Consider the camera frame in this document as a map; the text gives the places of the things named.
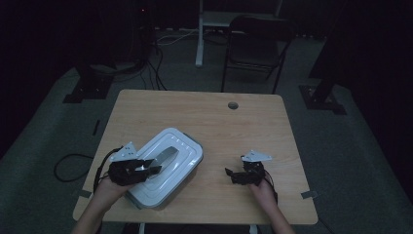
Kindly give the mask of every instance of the white plastic container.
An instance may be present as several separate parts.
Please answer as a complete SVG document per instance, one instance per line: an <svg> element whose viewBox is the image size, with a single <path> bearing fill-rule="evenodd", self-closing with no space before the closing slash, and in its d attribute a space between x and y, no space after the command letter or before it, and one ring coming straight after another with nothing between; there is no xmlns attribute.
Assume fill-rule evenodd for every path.
<svg viewBox="0 0 413 234"><path fill-rule="evenodd" d="M165 161L161 172L151 175L126 194L138 208L160 208L203 159L201 145L175 128L161 131L138 150L136 155L140 155L138 159L142 160L154 159L171 146L178 152L171 160Z"/></svg>

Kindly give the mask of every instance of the dark background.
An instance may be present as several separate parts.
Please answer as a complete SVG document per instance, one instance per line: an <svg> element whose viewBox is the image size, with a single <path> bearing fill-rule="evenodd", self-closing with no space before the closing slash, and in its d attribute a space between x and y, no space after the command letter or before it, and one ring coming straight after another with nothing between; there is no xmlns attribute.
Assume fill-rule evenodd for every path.
<svg viewBox="0 0 413 234"><path fill-rule="evenodd" d="M205 2L205 10L214 11L272 13L274 5L272 1ZM198 27L197 1L152 3L155 26ZM147 25L148 11L140 10L148 8L146 1L127 0L3 1L0 157L19 136L55 80L74 66L74 60L108 64L131 59L122 46L113 49L119 46L119 37L113 35L130 38L131 23L136 27ZM284 0L281 10L282 18L296 23L299 36L327 38L311 77L332 79L352 91L410 199L412 13L412 4L407 0ZM139 45L141 37L135 38Z"/></svg>

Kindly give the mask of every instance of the floor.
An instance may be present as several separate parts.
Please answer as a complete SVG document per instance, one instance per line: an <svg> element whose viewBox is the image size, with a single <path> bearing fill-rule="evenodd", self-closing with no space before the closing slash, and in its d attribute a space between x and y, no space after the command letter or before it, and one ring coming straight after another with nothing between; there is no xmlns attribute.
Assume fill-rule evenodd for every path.
<svg viewBox="0 0 413 234"><path fill-rule="evenodd" d="M187 32L163 31L164 35ZM225 39L206 36L204 65L195 66L196 32L159 41L161 54L150 61L168 90L219 92ZM310 70L323 41L297 38L292 43L276 94L282 96L314 199L319 222L294 225L297 233L413 233L413 207L394 178L351 93L334 87L333 95L347 115L309 110L298 86L316 86ZM54 175L67 154L94 156L117 94L123 89L157 89L155 72L116 76L106 99L62 103L79 76L70 69L60 77L14 145L0 162L0 233L68 233L75 224L72 212L85 177L61 182ZM272 81L265 74L233 71L226 92L269 94ZM86 172L92 160L72 157L62 162L59 176ZM120 233L123 223L104 223L103 233Z"/></svg>

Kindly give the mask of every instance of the black chair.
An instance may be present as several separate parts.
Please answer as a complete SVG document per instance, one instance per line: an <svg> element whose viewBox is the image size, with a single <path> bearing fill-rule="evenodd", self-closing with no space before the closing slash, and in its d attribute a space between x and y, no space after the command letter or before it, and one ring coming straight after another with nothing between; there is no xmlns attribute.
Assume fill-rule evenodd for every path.
<svg viewBox="0 0 413 234"><path fill-rule="evenodd" d="M227 68L266 71L268 80L278 67L272 92L274 94L286 50L294 37L293 26L286 19L262 19L248 15L234 18L228 29L221 92L224 92Z"/></svg>

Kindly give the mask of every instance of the wooden table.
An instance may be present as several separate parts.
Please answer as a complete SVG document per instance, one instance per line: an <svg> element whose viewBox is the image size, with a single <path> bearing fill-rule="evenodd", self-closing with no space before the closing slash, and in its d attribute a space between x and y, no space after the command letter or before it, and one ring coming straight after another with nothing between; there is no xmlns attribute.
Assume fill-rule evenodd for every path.
<svg viewBox="0 0 413 234"><path fill-rule="evenodd" d="M230 109L234 101L238 109ZM273 156L263 162L272 175L279 206L291 224L318 221L309 185L282 98L274 95L124 90L118 96L83 187L93 191L96 169L113 148L132 141L140 148L163 129L174 127L196 139L204 159L195 176L162 210L139 210L120 199L106 221L267 224L246 186L233 184L224 168L242 172L240 156L253 149ZM78 219L89 202L79 197Z"/></svg>

